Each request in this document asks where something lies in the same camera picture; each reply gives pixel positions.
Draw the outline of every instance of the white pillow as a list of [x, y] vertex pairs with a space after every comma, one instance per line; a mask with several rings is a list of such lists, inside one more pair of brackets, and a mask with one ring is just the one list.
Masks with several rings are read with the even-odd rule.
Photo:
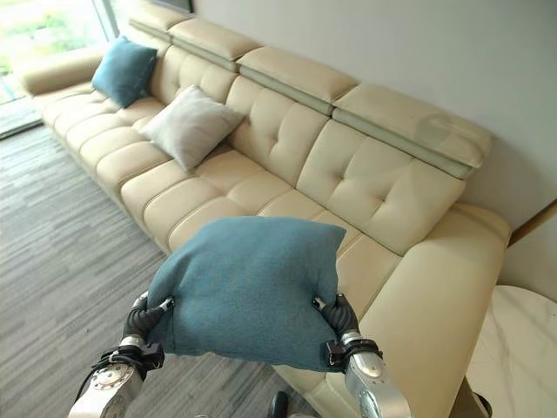
[[192, 85], [151, 119], [141, 133], [175, 158], [186, 172], [192, 172], [243, 118], [243, 114], [215, 102]]

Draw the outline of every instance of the greenery outside window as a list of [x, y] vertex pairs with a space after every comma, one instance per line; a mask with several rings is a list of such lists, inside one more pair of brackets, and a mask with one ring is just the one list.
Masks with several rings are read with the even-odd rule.
[[91, 0], [0, 0], [0, 104], [23, 96], [14, 67], [107, 42]]

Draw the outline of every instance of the robotic arm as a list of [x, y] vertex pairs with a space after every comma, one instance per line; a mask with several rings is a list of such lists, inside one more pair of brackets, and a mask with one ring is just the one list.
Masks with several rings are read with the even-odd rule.
[[[173, 303], [169, 298], [147, 309], [147, 292], [136, 299], [119, 346], [107, 350], [93, 366], [68, 418], [124, 418], [147, 372], [163, 366], [163, 348], [146, 344], [145, 339]], [[358, 320], [344, 295], [338, 295], [331, 306], [320, 300], [313, 303], [338, 336], [327, 342], [328, 360], [346, 374], [346, 387], [358, 400], [362, 417], [411, 418], [405, 397], [389, 377], [382, 353], [374, 341], [359, 333]], [[80, 396], [90, 377], [89, 388]]]
[[342, 368], [345, 384], [358, 400], [363, 418], [411, 418], [404, 395], [391, 381], [383, 354], [372, 340], [359, 333], [358, 319], [345, 296], [337, 296], [334, 305], [319, 299], [314, 306], [338, 336], [327, 342], [329, 364]]
[[[93, 366], [77, 393], [68, 418], [124, 418], [147, 372], [163, 366], [163, 348], [159, 344], [146, 344], [145, 339], [173, 303], [169, 298], [158, 307], [147, 309], [147, 292], [136, 299], [120, 345], [106, 351]], [[80, 397], [90, 377], [89, 388]]]

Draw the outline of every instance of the sofa armrest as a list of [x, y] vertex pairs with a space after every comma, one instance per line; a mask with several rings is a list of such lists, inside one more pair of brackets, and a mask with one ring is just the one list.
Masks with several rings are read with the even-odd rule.
[[92, 79], [104, 50], [83, 48], [41, 57], [16, 69], [22, 86], [31, 95], [56, 91]]
[[504, 219], [455, 205], [404, 256], [362, 319], [417, 418], [450, 414], [509, 237]]

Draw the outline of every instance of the shoe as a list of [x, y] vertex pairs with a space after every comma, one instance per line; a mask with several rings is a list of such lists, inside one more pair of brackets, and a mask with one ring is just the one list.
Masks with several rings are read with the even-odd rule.
[[277, 392], [271, 401], [267, 418], [286, 418], [288, 415], [288, 396], [284, 392]]

